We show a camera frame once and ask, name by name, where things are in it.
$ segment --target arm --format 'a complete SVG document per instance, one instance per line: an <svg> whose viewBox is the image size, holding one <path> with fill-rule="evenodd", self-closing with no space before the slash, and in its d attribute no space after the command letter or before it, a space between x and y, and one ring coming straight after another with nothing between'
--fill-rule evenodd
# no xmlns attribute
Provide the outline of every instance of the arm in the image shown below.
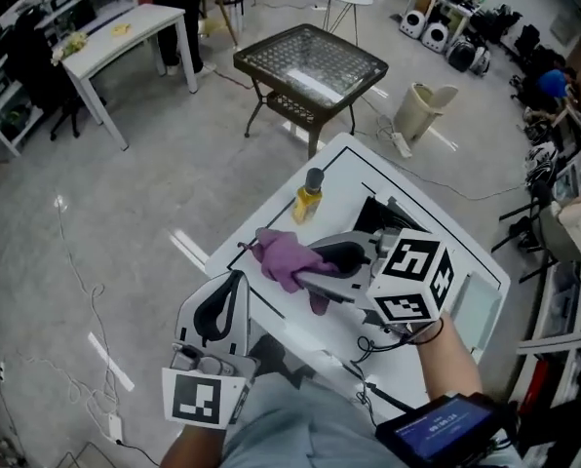
<svg viewBox="0 0 581 468"><path fill-rule="evenodd" d="M216 468L221 464L225 430L185 426L160 468Z"/></svg>
<svg viewBox="0 0 581 468"><path fill-rule="evenodd" d="M462 343L450 316L445 312L442 319L445 325L440 335L416 347L429 399L438 399L446 392L467 396L482 392L482 381L475 361ZM440 322L421 334L416 342L430 340L439 329Z"/></svg>

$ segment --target gray shirt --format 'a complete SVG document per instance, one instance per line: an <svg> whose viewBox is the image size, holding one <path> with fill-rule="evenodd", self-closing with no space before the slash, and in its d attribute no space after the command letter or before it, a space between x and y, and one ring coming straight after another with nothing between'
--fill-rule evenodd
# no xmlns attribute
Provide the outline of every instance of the gray shirt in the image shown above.
<svg viewBox="0 0 581 468"><path fill-rule="evenodd" d="M256 379L239 421L228 429L221 466L406 467L373 432L358 408L328 388L304 380L296 390L279 374L266 374ZM523 467L513 448L480 464Z"/></svg>

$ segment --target trash can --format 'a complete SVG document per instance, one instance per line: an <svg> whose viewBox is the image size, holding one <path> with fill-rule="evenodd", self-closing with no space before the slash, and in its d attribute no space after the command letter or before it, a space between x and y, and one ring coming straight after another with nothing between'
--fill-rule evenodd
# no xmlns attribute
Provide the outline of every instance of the trash can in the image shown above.
<svg viewBox="0 0 581 468"><path fill-rule="evenodd" d="M436 92L422 83L412 83L394 118L395 130L407 141L420 138L449 104L458 89L446 85Z"/></svg>

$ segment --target small monitor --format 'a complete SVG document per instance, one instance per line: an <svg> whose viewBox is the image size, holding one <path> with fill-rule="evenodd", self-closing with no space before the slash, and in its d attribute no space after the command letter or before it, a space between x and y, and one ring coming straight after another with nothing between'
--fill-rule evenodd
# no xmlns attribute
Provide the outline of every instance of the small monitor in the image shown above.
<svg viewBox="0 0 581 468"><path fill-rule="evenodd" d="M411 468L448 468L483 451L499 429L484 396L456 395L382 423L375 435Z"/></svg>

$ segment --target gray floor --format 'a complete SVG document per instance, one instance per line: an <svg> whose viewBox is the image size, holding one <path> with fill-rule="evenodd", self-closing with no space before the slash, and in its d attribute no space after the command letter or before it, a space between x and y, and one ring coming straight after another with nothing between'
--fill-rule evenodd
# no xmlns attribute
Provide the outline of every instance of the gray floor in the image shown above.
<svg viewBox="0 0 581 468"><path fill-rule="evenodd" d="M388 97L371 92L367 99L392 115L413 81L432 87L453 84L460 94L435 124L440 136L421 139L405 165L469 198L518 186L527 142L516 128L522 111L509 99L508 80L516 68L496 52L485 78L458 73L388 19L406 1L375 0L359 11L361 46L390 64L378 85ZM272 9L264 3L301 7L325 0L247 0L243 46L300 22L320 25L324 16L310 8ZM338 31L348 39L351 22ZM219 71L248 81L232 66L232 44L225 33L204 40L202 50ZM64 231L83 279L88 286L105 285L97 310L113 359L135 384L132 392L118 387L126 441L160 460L177 432L163 418L160 368L170 358L180 303L206 279L170 242L168 231L183 230L210 254L306 158L306 147L271 111L262 110L252 138L243 138L255 95L217 76L204 79L199 92L190 95L183 79L156 75L145 48L133 50L100 76L108 109L130 149L120 151L105 129L82 113L79 139L64 127L57 141L49 142L46 124L21 158L0 167L2 389L28 454L46 467L88 440L118 465L149 466L138 452L103 439L83 401L70 404L63 375L19 357L20 352L25 358L50 359L90 387L101 387L104 367L87 340L89 332L99 337L99 327L67 263L56 197L67 206ZM388 141L375 138L376 115L365 102L356 104L356 116L365 133L358 138L403 163ZM348 112L342 113L326 125L322 138L327 141L349 127ZM487 249L506 232L498 216L526 201L523 189L473 201L409 178ZM532 266L511 246L496 258L513 279ZM515 348L529 322L534 289L535 282L512 286L484 355L484 385L498 397L509 392ZM0 431L7 427L0 402Z"/></svg>

